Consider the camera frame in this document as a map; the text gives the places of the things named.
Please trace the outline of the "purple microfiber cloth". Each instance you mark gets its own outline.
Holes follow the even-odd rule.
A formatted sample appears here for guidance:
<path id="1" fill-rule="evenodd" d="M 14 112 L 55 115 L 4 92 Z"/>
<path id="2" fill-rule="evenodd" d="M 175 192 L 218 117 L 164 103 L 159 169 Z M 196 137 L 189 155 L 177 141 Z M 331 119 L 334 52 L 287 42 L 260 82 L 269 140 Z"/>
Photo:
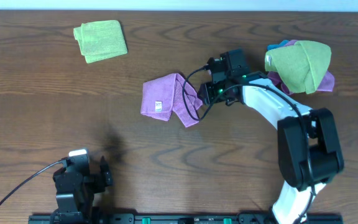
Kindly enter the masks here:
<path id="1" fill-rule="evenodd" d="M 171 73 L 143 84 L 140 113 L 169 121 L 175 113 L 188 128 L 198 123 L 197 110 L 203 105 L 196 90 L 179 73 Z"/>

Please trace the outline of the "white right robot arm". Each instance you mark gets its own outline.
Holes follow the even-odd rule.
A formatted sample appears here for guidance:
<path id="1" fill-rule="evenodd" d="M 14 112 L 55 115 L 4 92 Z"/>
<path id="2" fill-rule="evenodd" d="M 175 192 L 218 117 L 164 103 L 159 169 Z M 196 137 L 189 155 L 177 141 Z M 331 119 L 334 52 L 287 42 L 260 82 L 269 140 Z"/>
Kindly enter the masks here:
<path id="1" fill-rule="evenodd" d="M 310 214 L 317 194 L 344 168 L 332 112 L 299 104 L 262 72 L 251 72 L 241 49 L 209 58 L 203 70 L 211 81 L 198 96 L 208 108 L 224 102 L 246 105 L 276 130 L 278 166 L 284 179 L 277 201 L 267 212 L 245 212 L 236 223 L 342 223 L 336 214 Z"/>

